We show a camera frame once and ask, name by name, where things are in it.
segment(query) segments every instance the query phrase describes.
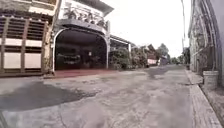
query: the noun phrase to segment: carport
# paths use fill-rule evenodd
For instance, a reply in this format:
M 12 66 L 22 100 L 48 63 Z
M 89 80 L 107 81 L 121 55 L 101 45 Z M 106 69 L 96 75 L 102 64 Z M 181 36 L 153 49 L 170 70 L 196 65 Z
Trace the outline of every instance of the carport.
M 107 45 L 98 34 L 66 29 L 55 38 L 54 69 L 103 69 L 107 63 Z

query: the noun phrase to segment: gate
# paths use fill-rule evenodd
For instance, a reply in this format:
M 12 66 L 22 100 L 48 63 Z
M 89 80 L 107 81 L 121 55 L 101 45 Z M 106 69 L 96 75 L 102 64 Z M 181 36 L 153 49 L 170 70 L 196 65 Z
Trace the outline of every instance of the gate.
M 44 73 L 47 22 L 0 17 L 0 76 Z

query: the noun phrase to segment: concrete road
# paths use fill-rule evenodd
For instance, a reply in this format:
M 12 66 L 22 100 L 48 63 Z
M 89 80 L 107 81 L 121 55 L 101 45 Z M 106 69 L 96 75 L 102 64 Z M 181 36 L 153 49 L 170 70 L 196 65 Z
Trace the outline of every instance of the concrete road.
M 191 128 L 193 124 L 190 82 L 181 66 L 0 83 L 4 117 L 0 119 L 5 127 Z

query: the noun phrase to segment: sky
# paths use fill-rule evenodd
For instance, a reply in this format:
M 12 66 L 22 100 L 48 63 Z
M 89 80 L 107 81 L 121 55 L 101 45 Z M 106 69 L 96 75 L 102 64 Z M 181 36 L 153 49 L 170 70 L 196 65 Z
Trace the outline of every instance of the sky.
M 135 43 L 164 43 L 171 57 L 182 53 L 183 8 L 181 0 L 102 0 L 114 8 L 105 19 L 111 22 L 111 34 Z M 186 38 L 189 28 L 191 0 L 185 5 Z

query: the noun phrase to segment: pole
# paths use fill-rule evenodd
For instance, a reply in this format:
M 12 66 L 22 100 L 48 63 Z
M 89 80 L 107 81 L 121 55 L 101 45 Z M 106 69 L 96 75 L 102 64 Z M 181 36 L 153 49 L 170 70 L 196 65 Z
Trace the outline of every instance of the pole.
M 183 27 L 184 27 L 184 35 L 183 35 L 183 39 L 182 39 L 182 47 L 183 47 L 183 50 L 184 50 L 184 41 L 185 41 L 185 9 L 184 9 L 184 1 L 181 0 L 181 4 L 182 4 L 182 9 L 183 9 Z

